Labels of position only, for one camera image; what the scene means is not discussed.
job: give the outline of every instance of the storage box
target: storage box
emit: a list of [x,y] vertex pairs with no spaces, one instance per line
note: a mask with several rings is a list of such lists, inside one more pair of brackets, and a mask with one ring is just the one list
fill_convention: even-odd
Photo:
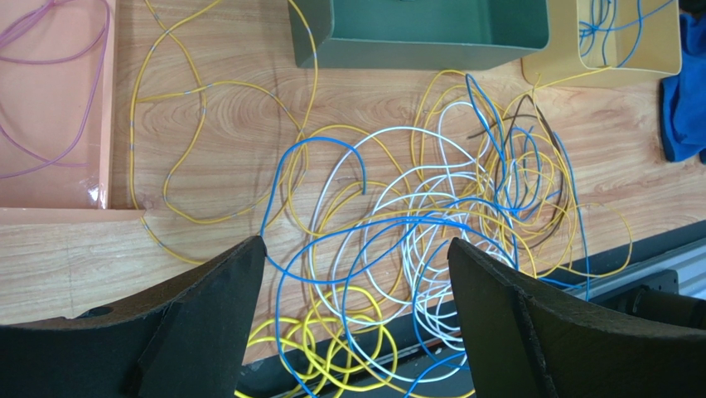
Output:
[[[45,0],[2,2],[0,30]],[[143,211],[109,209],[113,131],[116,0],[111,7],[105,61],[83,136],[63,163],[0,179],[0,224],[118,221],[139,218]],[[105,23],[104,4],[75,1],[53,7],[25,36],[0,50],[0,56],[50,60],[86,48]],[[21,65],[0,61],[0,124],[7,134],[37,155],[53,159],[79,132],[101,56],[103,39],[86,54],[54,65]],[[0,174],[42,164],[0,136]]]
[[[549,41],[546,0],[298,0],[323,68],[484,70]],[[312,45],[290,6],[298,66]]]
[[[642,15],[664,6],[666,1],[642,0]],[[636,0],[617,2],[616,13],[614,27],[637,21]],[[596,35],[591,53],[581,57],[579,22],[590,22],[590,15],[589,0],[549,0],[552,32],[549,45],[543,51],[522,59],[522,71],[529,83],[536,83],[540,75],[540,84],[546,84],[598,70],[605,65],[602,59],[602,33]],[[638,30],[639,25],[635,23],[610,33],[606,42],[608,65],[617,66],[626,59],[635,45]],[[673,1],[644,19],[640,45],[623,67],[567,80],[559,85],[617,87],[663,79],[680,71],[679,4]]]

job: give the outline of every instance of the yellow box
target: yellow box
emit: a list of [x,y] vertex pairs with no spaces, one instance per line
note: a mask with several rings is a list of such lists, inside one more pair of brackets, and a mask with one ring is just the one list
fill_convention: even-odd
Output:
[[[611,68],[559,83],[564,86],[618,87],[649,80],[663,79],[681,71],[681,40],[679,34],[679,2],[673,0],[642,0],[641,13],[659,11],[644,17],[640,45],[621,68]],[[543,51],[522,58],[522,72],[530,84],[539,80],[547,84],[590,71],[605,65],[602,59],[604,33],[596,34],[596,44],[585,57],[579,48],[579,22],[590,21],[590,0],[549,0],[549,45]],[[614,27],[637,21],[636,0],[617,2]],[[635,44],[637,23],[611,32],[606,42],[607,64],[616,66],[630,54]]]

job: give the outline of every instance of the blue fabric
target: blue fabric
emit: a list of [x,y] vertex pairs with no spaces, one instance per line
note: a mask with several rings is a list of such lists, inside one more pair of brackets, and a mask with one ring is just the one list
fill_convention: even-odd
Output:
[[662,144],[670,162],[706,163],[706,18],[680,16],[682,70],[662,80]]

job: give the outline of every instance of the wood grain surface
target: wood grain surface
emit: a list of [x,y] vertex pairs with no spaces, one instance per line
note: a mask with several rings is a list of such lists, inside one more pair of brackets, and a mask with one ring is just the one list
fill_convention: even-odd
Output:
[[[144,56],[162,32],[138,0],[120,2],[114,142],[113,208],[129,208],[129,96]],[[157,1],[167,25],[204,7],[207,0]],[[302,118],[313,73],[293,64],[287,4],[283,0],[239,0],[220,4],[176,31],[190,49],[204,81],[238,79],[279,95]],[[334,123],[375,131],[411,124],[431,71],[322,70],[307,129]],[[506,104],[529,88],[513,62],[474,72],[489,95]],[[445,86],[459,79],[445,78]],[[167,40],[147,68],[140,95],[194,86],[178,47]],[[618,90],[546,89],[538,101],[566,144],[576,172],[579,199],[613,206],[630,222],[636,239],[706,219],[706,167],[694,160],[669,164],[659,140],[657,83]],[[194,153],[172,179],[170,199],[195,216],[223,216],[249,206],[268,191],[276,162],[293,144],[296,129],[267,96],[253,90],[220,87],[209,91],[209,116]],[[196,96],[140,104],[136,118],[136,186],[147,220],[165,244],[192,258],[208,259],[256,234],[263,209],[216,226],[197,226],[162,202],[162,181],[185,150],[196,127]],[[459,142],[480,127],[468,113],[452,114],[445,134]],[[352,133],[335,132],[354,142]],[[409,167],[409,135],[385,141]],[[322,182],[341,156],[332,146],[316,147],[312,169],[297,190],[295,205],[304,221]],[[396,171],[374,149],[364,150],[370,177],[388,181]],[[343,177],[360,178],[348,162]],[[367,199],[356,201],[343,218],[364,214]],[[591,253],[627,243],[625,227],[613,212],[586,211]],[[278,258],[301,247],[304,234],[283,217],[268,233],[270,254]],[[89,308],[135,294],[189,269],[164,253],[139,222],[88,225],[0,226],[0,322],[18,323],[57,316],[75,317]],[[383,284],[397,266],[378,267]],[[280,274],[267,267],[255,324],[271,317]],[[284,314],[300,315],[301,284],[290,281]],[[248,350],[246,361],[274,354],[272,346]]]

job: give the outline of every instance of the tabletop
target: tabletop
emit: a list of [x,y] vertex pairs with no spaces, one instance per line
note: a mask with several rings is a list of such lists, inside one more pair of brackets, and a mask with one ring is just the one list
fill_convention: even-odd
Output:
[[[156,1],[167,25],[205,7],[206,0]],[[118,11],[112,207],[131,208],[129,196],[129,108],[134,82],[154,40],[163,32],[143,2],[125,0]],[[282,99],[301,119],[312,95],[312,70],[294,65],[289,14],[282,0],[223,2],[176,35],[189,49],[204,82],[241,80],[261,85]],[[472,72],[498,103],[530,89],[515,61]],[[307,129],[352,124],[366,131],[410,125],[433,71],[321,70]],[[447,86],[462,78],[446,76]],[[148,65],[141,96],[191,90],[196,86],[179,47],[165,40]],[[618,89],[548,88],[537,94],[552,128],[561,136],[575,171],[578,198],[619,211],[636,240],[706,220],[706,167],[694,160],[668,163],[659,138],[657,82]],[[208,117],[193,153],[171,177],[170,200],[197,217],[227,216],[249,209],[272,186],[279,158],[293,145],[297,129],[269,95],[238,86],[209,90]],[[198,123],[198,97],[139,104],[135,116],[135,187],[147,222],[162,242],[192,259],[206,260],[259,233],[264,206],[214,225],[197,225],[170,211],[162,183],[179,159]],[[454,114],[445,134],[467,139],[471,119]],[[351,132],[331,136],[355,142]],[[409,133],[387,142],[410,167]],[[321,186],[342,152],[312,151],[312,165],[293,205],[307,220]],[[365,153],[369,175],[390,179],[396,170],[384,154]],[[344,166],[340,184],[360,178],[355,163]],[[356,201],[343,217],[355,219],[369,205]],[[605,207],[585,211],[591,254],[628,243],[620,217]],[[291,214],[280,217],[267,234],[269,254],[286,256],[301,248],[304,234]],[[158,247],[139,221],[81,225],[0,226],[0,322],[19,323],[57,316],[75,317],[89,308],[135,294],[194,265]],[[381,268],[380,280],[396,275]],[[265,270],[255,325],[273,316],[281,274]],[[301,284],[289,280],[283,313],[302,314]],[[251,362],[275,353],[273,346],[252,347]]]

